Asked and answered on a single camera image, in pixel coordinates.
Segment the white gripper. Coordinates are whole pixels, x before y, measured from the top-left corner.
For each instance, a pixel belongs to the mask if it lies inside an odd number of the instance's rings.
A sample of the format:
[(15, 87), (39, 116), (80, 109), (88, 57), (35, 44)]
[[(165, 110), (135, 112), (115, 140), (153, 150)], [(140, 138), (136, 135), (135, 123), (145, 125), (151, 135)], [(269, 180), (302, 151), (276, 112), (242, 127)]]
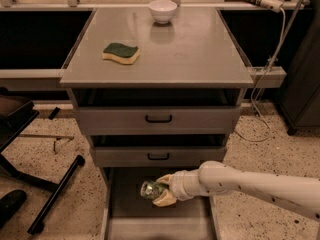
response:
[(179, 201), (191, 200), (201, 194), (201, 184), (197, 170), (177, 171), (173, 175), (166, 174), (156, 180), (157, 183), (169, 185), (162, 194), (152, 201), (157, 207), (166, 207)]

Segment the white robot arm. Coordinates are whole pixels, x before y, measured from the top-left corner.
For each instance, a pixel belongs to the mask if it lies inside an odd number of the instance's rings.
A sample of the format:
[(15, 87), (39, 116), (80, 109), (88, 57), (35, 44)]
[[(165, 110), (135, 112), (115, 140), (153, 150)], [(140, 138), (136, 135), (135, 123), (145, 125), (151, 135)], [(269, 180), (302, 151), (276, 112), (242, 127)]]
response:
[(158, 207), (197, 196), (209, 197), (238, 191), (320, 221), (319, 178), (241, 171), (217, 161), (207, 161), (198, 169), (177, 171), (157, 181), (168, 186), (153, 201)]

